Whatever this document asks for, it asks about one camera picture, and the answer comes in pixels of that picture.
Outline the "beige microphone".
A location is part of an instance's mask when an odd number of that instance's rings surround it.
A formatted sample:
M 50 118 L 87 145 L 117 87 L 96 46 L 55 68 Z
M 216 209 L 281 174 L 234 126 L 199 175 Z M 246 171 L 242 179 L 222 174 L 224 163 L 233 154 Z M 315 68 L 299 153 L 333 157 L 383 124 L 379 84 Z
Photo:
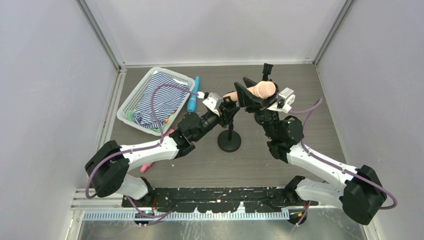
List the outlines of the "beige microphone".
M 255 97 L 266 99 L 276 93 L 277 87 L 270 81 L 261 81 L 254 86 L 248 87 L 247 90 Z M 225 102 L 237 102 L 240 95 L 237 91 L 232 91 L 225 94 L 223 100 Z

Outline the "pink microphone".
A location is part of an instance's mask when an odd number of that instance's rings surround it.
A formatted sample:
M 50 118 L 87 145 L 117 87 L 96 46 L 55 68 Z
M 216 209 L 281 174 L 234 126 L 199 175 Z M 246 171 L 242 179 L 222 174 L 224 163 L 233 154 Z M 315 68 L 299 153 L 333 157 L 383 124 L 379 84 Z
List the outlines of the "pink microphone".
M 174 129 L 170 129 L 166 132 L 165 136 L 169 136 L 171 133 L 173 133 L 175 130 Z M 150 163 L 146 163 L 144 164 L 141 168 L 140 168 L 140 172 L 141 173 L 145 173 L 154 163 L 150 162 Z

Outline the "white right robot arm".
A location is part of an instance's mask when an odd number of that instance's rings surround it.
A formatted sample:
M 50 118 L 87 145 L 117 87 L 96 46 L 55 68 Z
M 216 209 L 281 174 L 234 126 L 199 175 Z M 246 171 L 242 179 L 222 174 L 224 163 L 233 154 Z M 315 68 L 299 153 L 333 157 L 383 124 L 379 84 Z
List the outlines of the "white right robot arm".
M 271 81 L 255 83 L 246 77 L 243 80 L 244 85 L 234 83 L 235 92 L 229 99 L 254 114 L 269 139 L 270 154 L 323 180 L 317 182 L 296 176 L 286 185 L 286 190 L 302 201 L 337 207 L 356 223 L 368 225 L 376 213 L 384 209 L 388 196 L 374 169 L 336 161 L 305 145 L 304 123 L 293 115 L 279 118 L 280 112 L 291 111 L 296 98 L 294 90 L 288 87 L 280 90 Z

